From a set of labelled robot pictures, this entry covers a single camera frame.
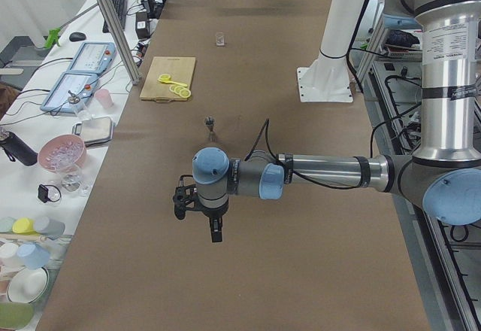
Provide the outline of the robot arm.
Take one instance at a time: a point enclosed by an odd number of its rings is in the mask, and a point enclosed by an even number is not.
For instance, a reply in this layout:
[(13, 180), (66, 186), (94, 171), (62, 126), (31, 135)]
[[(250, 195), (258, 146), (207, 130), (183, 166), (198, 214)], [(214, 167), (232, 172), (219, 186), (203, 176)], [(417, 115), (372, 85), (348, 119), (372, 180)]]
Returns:
[(422, 27), (421, 141), (410, 155), (305, 156), (252, 149), (244, 159), (206, 147), (192, 160), (193, 184), (175, 190), (174, 213), (209, 218), (222, 239), (229, 196), (278, 199), (294, 181), (336, 190), (372, 187), (403, 196), (450, 225), (480, 219), (480, 154), (473, 146), (475, 43), (480, 0), (386, 0), (386, 18)]

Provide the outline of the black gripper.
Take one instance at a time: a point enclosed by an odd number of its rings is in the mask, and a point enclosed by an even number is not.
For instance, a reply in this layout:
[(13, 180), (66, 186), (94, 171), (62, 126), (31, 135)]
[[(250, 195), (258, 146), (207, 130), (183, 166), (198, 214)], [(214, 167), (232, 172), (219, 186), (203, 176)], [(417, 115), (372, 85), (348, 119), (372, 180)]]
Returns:
[(201, 203), (201, 213), (209, 217), (210, 235), (213, 243), (222, 242), (222, 216), (228, 210), (228, 195), (224, 194), (218, 199), (207, 199), (198, 196)]

